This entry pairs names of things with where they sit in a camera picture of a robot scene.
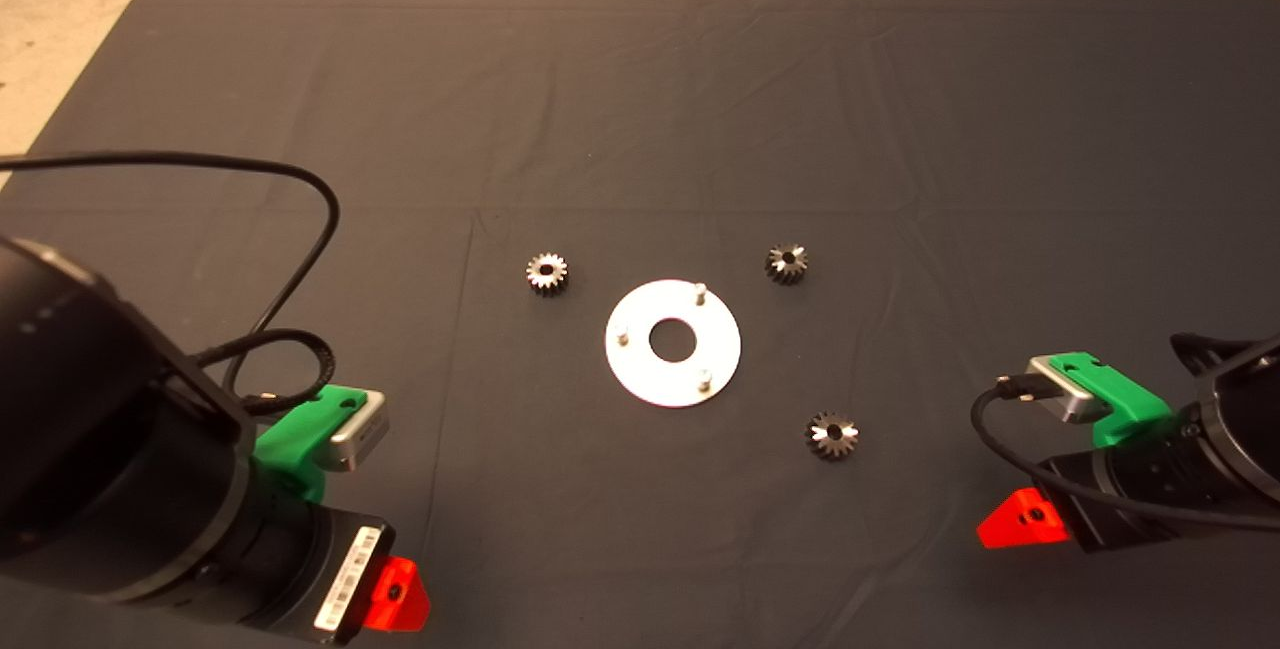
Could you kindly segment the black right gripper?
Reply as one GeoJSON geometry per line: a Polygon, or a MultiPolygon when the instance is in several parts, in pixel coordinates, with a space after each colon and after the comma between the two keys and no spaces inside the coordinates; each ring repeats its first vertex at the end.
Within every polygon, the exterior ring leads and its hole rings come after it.
{"type": "MultiPolygon", "coordinates": [[[[1161,443],[1094,448],[1053,456],[1039,466],[1085,488],[1144,503],[1208,509],[1211,499],[1189,480],[1161,443]]],[[[1082,499],[1046,484],[1021,488],[978,526],[983,548],[1048,545],[1071,536],[1087,553],[1116,552],[1216,534],[1206,525],[1151,518],[1082,499]]]]}

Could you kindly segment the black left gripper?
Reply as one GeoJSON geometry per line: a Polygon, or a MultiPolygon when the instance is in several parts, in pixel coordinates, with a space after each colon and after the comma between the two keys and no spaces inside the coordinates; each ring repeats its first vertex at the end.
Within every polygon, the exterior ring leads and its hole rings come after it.
{"type": "Polygon", "coordinates": [[[390,557],[396,530],[383,517],[282,492],[244,492],[221,517],[225,621],[319,646],[346,646],[362,626],[425,627],[425,582],[413,561],[390,557]]]}

